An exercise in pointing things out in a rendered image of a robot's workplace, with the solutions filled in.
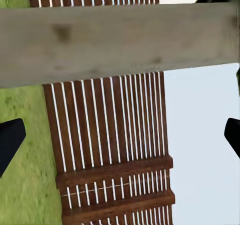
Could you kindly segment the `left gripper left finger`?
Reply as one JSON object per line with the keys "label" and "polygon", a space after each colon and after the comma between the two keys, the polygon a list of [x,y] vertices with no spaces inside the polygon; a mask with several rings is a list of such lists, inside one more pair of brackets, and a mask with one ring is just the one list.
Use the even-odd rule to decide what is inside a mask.
{"label": "left gripper left finger", "polygon": [[26,137],[21,118],[0,123],[0,178]]}

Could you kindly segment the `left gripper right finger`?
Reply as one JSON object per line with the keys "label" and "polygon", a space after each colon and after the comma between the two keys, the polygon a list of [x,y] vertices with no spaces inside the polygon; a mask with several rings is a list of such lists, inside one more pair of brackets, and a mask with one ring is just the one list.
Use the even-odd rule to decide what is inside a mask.
{"label": "left gripper right finger", "polygon": [[224,136],[240,158],[240,120],[228,118]]}

